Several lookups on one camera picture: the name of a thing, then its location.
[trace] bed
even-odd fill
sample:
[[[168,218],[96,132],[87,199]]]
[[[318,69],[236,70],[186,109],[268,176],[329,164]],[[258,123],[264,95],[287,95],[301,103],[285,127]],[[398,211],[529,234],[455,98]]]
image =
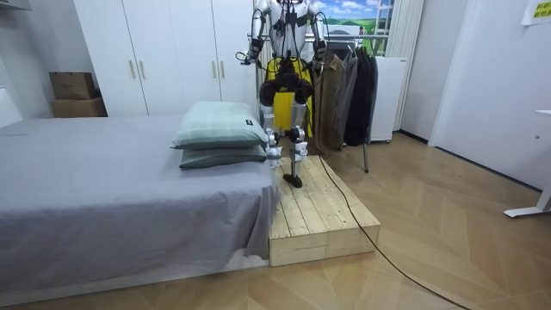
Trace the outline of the bed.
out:
[[[179,170],[180,120],[0,128],[0,305],[266,264],[271,169]]]

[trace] wooden platform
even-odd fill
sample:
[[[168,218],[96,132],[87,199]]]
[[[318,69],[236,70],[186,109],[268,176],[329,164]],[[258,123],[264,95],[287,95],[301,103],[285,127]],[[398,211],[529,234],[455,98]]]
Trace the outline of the wooden platform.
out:
[[[354,221],[342,194],[325,173],[320,160],[323,159],[319,156],[309,156],[300,164],[301,189],[289,186],[282,179],[284,171],[291,171],[289,158],[283,158],[283,166],[275,170],[282,198],[269,234],[270,266],[375,250]],[[331,167],[324,164],[346,195],[358,221],[376,242],[381,224]]]

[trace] paper note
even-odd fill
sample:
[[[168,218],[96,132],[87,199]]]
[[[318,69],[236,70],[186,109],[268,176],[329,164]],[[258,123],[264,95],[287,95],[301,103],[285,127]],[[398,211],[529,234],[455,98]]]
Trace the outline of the paper note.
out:
[[[524,11],[523,25],[551,22],[551,1],[529,0]]]

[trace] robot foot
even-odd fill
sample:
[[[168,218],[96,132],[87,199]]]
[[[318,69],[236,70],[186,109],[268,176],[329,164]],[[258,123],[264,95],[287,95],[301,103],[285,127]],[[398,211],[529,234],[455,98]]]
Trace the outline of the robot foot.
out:
[[[302,187],[302,180],[300,180],[299,176],[293,177],[290,174],[284,174],[283,180],[287,181],[289,184],[293,185],[296,189],[299,189]]]

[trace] plaid pillow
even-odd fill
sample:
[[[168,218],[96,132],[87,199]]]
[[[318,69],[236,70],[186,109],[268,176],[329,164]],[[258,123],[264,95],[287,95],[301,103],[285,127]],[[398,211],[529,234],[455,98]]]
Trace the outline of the plaid pillow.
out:
[[[266,152],[261,146],[182,150],[180,168],[188,170],[220,164],[236,164],[248,161],[263,162],[265,160]]]
[[[259,146],[268,143],[248,105],[198,102],[183,117],[172,141],[176,149]]]

